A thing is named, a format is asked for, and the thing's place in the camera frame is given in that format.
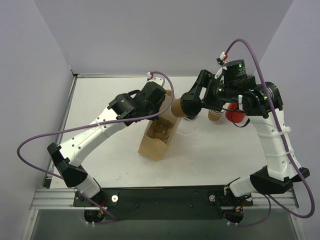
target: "screw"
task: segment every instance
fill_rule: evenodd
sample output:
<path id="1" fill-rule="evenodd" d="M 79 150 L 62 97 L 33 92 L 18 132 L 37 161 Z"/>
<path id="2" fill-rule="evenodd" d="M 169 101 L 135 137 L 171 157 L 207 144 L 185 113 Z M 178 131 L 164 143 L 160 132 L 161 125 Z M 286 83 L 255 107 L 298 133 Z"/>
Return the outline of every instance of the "screw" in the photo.
<path id="1" fill-rule="evenodd" d="M 210 196 L 209 196 L 209 200 L 210 200 L 210 202 L 214 202 L 214 201 L 216 200 L 215 198 L 216 198 L 216 196 L 215 196 L 215 195 L 213 195 L 213 194 L 212 194 L 212 195 L 210 195 Z"/>
<path id="2" fill-rule="evenodd" d="M 117 196 L 117 195 L 113 195 L 113 196 L 111 197 L 111 200 L 112 200 L 113 203 L 118 202 L 118 196 Z"/>

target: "white wall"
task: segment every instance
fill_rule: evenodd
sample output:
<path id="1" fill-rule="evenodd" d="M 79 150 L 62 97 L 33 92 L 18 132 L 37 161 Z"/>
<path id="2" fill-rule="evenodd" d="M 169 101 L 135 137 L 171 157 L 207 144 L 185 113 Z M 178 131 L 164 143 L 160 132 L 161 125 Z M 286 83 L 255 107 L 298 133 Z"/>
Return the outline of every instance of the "white wall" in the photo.
<path id="1" fill-rule="evenodd" d="M 74 73 L 215 71 L 236 38 L 262 58 L 293 0 L 34 0 Z M 232 50 L 234 58 L 246 49 Z M 253 62 L 246 57 L 249 72 Z"/>
<path id="2" fill-rule="evenodd" d="M 260 62 L 265 79 L 280 89 L 294 153 L 310 169 L 307 180 L 317 204 L 315 215 L 304 220 L 310 240 L 320 234 L 319 13 L 319 0 L 294 0 Z M 308 213 L 310 201 L 303 184 L 297 183 L 295 191 L 300 213 Z"/>
<path id="3" fill-rule="evenodd" d="M 1 1 L 0 33 L 0 239 L 17 240 L 44 177 L 18 159 L 17 146 L 58 129 L 73 76 L 32 0 Z M 36 140 L 22 153 L 45 168 L 54 140 Z"/>

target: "white table surface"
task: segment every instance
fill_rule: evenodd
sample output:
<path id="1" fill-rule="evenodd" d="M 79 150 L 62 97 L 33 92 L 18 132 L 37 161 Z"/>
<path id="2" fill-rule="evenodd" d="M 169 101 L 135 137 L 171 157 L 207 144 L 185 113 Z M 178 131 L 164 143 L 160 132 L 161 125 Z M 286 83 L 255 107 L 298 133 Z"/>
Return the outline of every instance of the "white table surface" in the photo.
<path id="1" fill-rule="evenodd" d="M 171 80 L 178 98 L 191 88 L 196 77 L 172 77 Z M 91 123 L 116 95 L 141 89 L 145 82 L 145 77 L 78 78 L 65 128 Z M 208 110 L 203 109 L 194 120 L 199 124 L 196 133 L 175 134 L 160 161 L 138 153 L 148 123 L 144 120 L 107 139 L 82 166 L 107 188 L 224 185 L 266 165 L 263 148 L 251 123 L 237 128 L 225 116 L 218 122 L 211 122 L 207 114 Z M 178 131 L 191 133 L 196 123 L 182 119 Z M 66 133 L 62 141 L 78 133 Z M 61 189 L 66 185 L 53 177 L 51 188 Z"/>

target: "gray floor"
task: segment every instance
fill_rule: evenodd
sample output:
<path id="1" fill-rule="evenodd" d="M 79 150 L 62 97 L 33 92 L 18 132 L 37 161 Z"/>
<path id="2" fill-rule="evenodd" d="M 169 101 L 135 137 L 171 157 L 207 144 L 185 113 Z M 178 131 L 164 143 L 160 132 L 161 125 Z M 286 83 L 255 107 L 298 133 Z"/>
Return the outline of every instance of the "gray floor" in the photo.
<path id="1" fill-rule="evenodd" d="M 243 223 L 262 219 L 267 209 L 248 209 Z M 290 215 L 273 209 L 253 227 L 227 226 L 225 220 L 128 220 L 85 226 L 83 210 L 40 210 L 32 240 L 296 240 Z"/>

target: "black bracket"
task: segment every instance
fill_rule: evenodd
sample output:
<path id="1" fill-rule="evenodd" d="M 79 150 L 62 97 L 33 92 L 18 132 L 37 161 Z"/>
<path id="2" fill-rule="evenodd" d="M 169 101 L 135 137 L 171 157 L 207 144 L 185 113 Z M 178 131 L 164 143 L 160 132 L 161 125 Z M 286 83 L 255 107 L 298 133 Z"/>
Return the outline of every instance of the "black bracket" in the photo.
<path id="1" fill-rule="evenodd" d="M 142 90 L 122 93 L 109 103 L 108 109 L 118 115 L 116 119 L 131 119 L 145 117 L 159 112 L 161 104 L 166 98 L 166 90 L 159 84 L 149 81 Z"/>
<path id="2" fill-rule="evenodd" d="M 223 185 L 102 190 L 107 198 L 103 206 L 118 220 L 214 220 L 222 218 L 221 207 L 235 206 L 233 201 L 226 199 Z M 118 197 L 116 203 L 112 202 L 113 195 Z M 252 200 L 245 201 L 245 205 L 252 206 Z M 92 207 L 77 195 L 73 206 Z"/>
<path id="3" fill-rule="evenodd" d="M 301 167 L 300 172 L 304 178 L 310 176 L 308 168 Z M 292 179 L 286 177 L 283 181 L 277 180 L 269 176 L 268 168 L 267 166 L 264 166 L 259 171 L 250 175 L 250 181 L 259 193 L 266 195 L 283 194 L 294 186 L 293 183 L 301 182 L 301 179 L 298 175 L 296 175 Z"/>

